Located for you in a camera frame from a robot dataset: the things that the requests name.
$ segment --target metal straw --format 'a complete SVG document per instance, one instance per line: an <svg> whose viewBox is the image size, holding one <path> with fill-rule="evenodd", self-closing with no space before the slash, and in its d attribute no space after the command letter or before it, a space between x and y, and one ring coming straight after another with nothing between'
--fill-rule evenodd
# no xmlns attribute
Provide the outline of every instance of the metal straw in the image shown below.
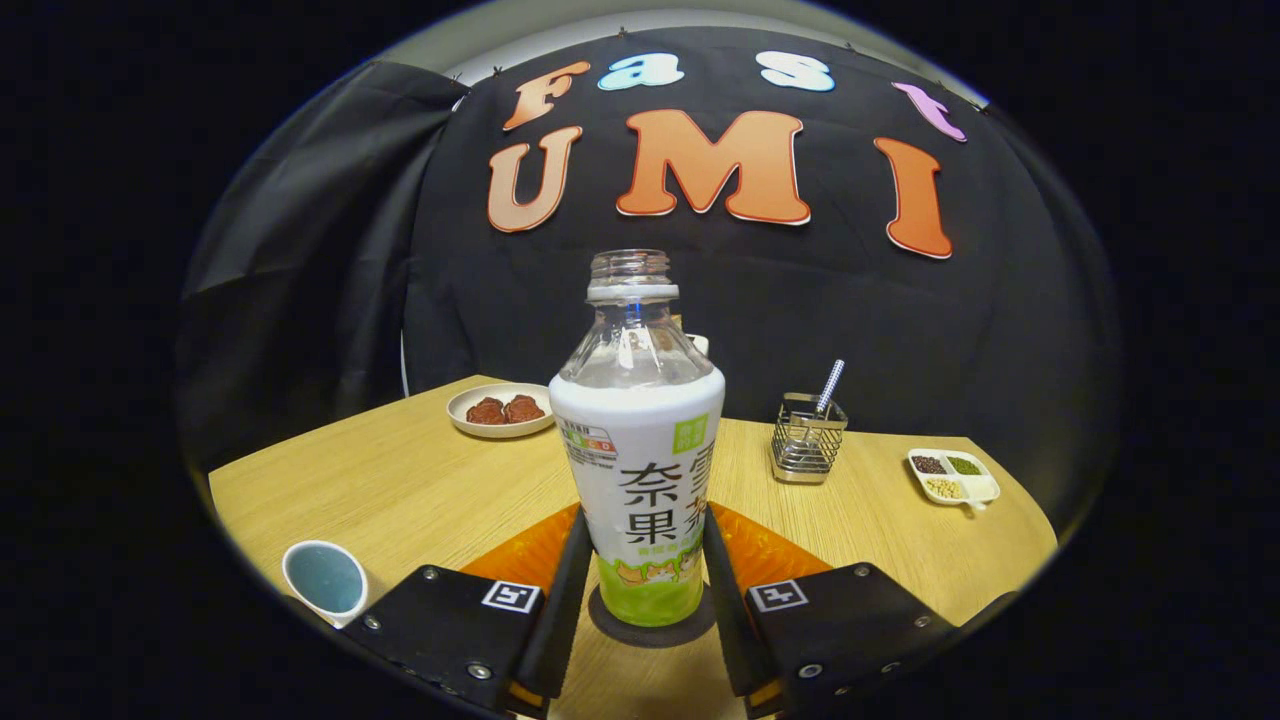
<svg viewBox="0 0 1280 720"><path fill-rule="evenodd" d="M831 393L836 389L836 383L840 382L840 373L844 372L845 372L845 361L836 360L836 364L832 365L831 368L831 374L827 375L827 384L826 387L822 388L822 395L818 396L818 407L813 414L814 420L818 419L818 415L822 415L823 420L827 419L827 413L828 413L827 404L831 402ZM810 433L813 433L813 428L805 429L804 437L800 438L799 443L787 442L787 446L795 447L796 445L808 445Z"/></svg>
<svg viewBox="0 0 1280 720"><path fill-rule="evenodd" d="M827 419L827 404L831 402L831 393L836 389L836 383L840 382L840 373L845 372L845 361L836 360L836 364L831 368L831 375L827 377L827 386L822 388L822 395L818 396L818 410L814 415L822 414L822 419Z"/></svg>

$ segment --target black cloth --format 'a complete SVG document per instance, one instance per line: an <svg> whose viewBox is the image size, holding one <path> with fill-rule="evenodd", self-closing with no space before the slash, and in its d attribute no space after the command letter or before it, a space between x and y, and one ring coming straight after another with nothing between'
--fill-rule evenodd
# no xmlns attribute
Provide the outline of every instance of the black cloth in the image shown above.
<svg viewBox="0 0 1280 720"><path fill-rule="evenodd" d="M175 405L200 470L403 396L411 224L465 92L420 68L366 63L237 174L182 293Z"/></svg>
<svg viewBox="0 0 1280 720"><path fill-rule="evenodd" d="M755 61L764 50L823 61L836 87L771 85ZM596 87L612 63L641 53L677 55L685 77ZM548 99L550 113L503 132L520 85L579 60L591 69ZM968 141L932 127L891 82L916 85L946 105ZM669 170L672 213L620 214L614 202L636 156L626 119L663 108L685 110L713 142L748 110L799 118L796 181L812 220L787 227L731 217L723 205L736 177L698 214ZM539 140L567 126L584 132L556 213L527 232L492 227L489 159L531 146L516 187L527 201L541 183ZM950 259L886 237L897 195L876 137L914 145L941 164ZM1110 460L1120 346L1097 236L1009 127L896 67L739 28L645 31L557 50L472 87L431 158L416 211L404 315L411 392L472 373L547 383L590 324L593 254L654 247L671 256L685 329L710 338L727 378L726 416L772 421L783 392L818 392L844 359L836 400L851 429L968 436L1060 532L1083 515Z"/></svg>

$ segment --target plastic bottle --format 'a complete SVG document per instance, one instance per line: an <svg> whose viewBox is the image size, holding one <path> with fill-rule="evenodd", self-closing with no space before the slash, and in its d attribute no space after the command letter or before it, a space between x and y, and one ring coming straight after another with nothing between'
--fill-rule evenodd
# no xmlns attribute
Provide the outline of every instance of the plastic bottle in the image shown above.
<svg viewBox="0 0 1280 720"><path fill-rule="evenodd" d="M550 382L586 514L604 606L640 626L678 623L703 593L703 510L724 375L671 316L666 254L591 261L595 323Z"/></svg>

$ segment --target seeds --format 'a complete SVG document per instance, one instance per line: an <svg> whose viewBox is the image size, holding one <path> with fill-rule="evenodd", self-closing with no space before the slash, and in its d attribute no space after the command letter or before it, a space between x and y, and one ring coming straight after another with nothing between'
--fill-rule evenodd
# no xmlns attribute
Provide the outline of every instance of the seeds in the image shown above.
<svg viewBox="0 0 1280 720"><path fill-rule="evenodd" d="M946 474L946 469L942 468L942 462L938 462L936 457L925 457L924 455L913 455L911 462L914 462L915 469L922 473L929 473L933 475Z"/></svg>
<svg viewBox="0 0 1280 720"><path fill-rule="evenodd" d="M973 462L969 462L964 457L952 457L952 456L947 455L947 460L951 461L951 466L956 469L956 473L960 473L961 475L980 475L982 474L982 469L979 469Z"/></svg>
<svg viewBox="0 0 1280 720"><path fill-rule="evenodd" d="M927 478L924 480L924 484L929 486L929 489L932 489L934 495L941 495L942 497L947 497L951 500L964 498L964 491L956 482L945 480L942 478Z"/></svg>

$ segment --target wire basket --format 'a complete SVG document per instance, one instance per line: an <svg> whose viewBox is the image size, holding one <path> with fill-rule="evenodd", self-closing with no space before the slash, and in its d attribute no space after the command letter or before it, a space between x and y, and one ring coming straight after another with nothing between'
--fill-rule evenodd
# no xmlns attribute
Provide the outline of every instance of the wire basket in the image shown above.
<svg viewBox="0 0 1280 720"><path fill-rule="evenodd" d="M773 477L783 483L822 484L840 452L849 416L836 405L817 415L818 396L788 392L773 424Z"/></svg>

